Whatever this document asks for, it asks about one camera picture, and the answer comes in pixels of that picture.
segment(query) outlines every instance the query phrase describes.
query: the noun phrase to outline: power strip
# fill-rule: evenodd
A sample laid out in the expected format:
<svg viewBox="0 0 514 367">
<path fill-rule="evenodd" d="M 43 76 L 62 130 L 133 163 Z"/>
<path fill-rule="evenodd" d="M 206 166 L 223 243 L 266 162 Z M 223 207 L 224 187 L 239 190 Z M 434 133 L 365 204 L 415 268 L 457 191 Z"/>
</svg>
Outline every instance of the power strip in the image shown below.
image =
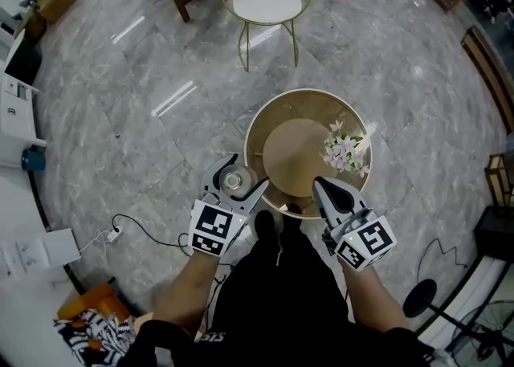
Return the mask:
<svg viewBox="0 0 514 367">
<path fill-rule="evenodd" d="M 116 240 L 118 237 L 120 237 L 120 234 L 122 233 L 121 226 L 114 226 L 112 231 L 108 234 L 107 240 L 112 243 L 114 240 Z"/>
</svg>

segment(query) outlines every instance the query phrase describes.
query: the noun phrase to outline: black and white fabric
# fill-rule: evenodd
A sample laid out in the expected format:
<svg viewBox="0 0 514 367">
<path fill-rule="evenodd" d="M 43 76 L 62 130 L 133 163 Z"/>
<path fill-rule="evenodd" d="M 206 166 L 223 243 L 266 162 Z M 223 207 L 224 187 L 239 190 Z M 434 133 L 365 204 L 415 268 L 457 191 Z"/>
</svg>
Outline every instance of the black and white fabric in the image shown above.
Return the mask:
<svg viewBox="0 0 514 367">
<path fill-rule="evenodd" d="M 82 312 L 80 319 L 85 323 L 82 328 L 70 320 L 54 320 L 54 327 L 82 365 L 115 366 L 136 338 L 129 320 L 118 324 L 114 315 L 106 320 L 95 309 Z M 102 348 L 91 349 L 88 340 L 101 341 Z"/>
</svg>

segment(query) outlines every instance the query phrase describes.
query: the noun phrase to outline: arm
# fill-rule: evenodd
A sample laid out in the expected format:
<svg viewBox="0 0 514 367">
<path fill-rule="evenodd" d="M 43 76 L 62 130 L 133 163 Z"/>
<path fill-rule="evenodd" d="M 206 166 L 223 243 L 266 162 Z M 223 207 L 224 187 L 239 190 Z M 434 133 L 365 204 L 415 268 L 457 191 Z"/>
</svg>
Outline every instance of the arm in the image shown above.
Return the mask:
<svg viewBox="0 0 514 367">
<path fill-rule="evenodd" d="M 372 267 L 356 272 L 340 260 L 345 273 L 346 287 L 352 300 L 353 315 L 358 324 L 379 332 L 407 326 L 403 310 L 389 294 Z"/>
<path fill-rule="evenodd" d="M 218 262 L 219 257 L 195 251 L 157 301 L 153 319 L 176 324 L 194 337 L 202 322 Z"/>
</svg>

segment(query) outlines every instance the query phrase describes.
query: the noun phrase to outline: black round base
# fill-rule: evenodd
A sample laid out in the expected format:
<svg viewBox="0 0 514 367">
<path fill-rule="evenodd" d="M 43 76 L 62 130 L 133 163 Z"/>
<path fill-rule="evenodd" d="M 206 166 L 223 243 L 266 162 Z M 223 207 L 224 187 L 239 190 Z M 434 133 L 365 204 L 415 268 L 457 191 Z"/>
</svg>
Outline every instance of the black round base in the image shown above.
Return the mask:
<svg viewBox="0 0 514 367">
<path fill-rule="evenodd" d="M 419 316 L 426 310 L 426 302 L 431 303 L 437 292 L 437 284 L 433 279 L 425 279 L 414 287 L 405 302 L 403 312 L 410 319 Z"/>
</svg>

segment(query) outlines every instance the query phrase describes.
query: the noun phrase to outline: beige tabletop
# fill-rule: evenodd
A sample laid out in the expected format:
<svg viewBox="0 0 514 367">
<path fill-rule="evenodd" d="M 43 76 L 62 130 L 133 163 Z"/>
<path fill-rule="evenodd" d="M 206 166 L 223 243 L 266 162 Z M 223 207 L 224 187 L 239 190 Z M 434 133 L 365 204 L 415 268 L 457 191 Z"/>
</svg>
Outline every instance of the beige tabletop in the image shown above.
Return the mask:
<svg viewBox="0 0 514 367">
<path fill-rule="evenodd" d="M 270 178 L 264 200 L 284 214 L 287 205 L 295 203 L 301 218 L 319 218 L 312 198 L 312 181 L 316 176 L 337 177 L 362 190 L 364 177 L 352 172 L 338 173 L 321 158 L 329 125 L 336 120 L 345 123 L 350 136 L 365 139 L 359 144 L 365 150 L 365 163 L 371 166 L 371 148 L 364 123 L 355 110 L 328 92 L 300 89 L 285 92 L 268 101 L 255 115 L 245 140 L 245 162 L 260 180 Z"/>
</svg>

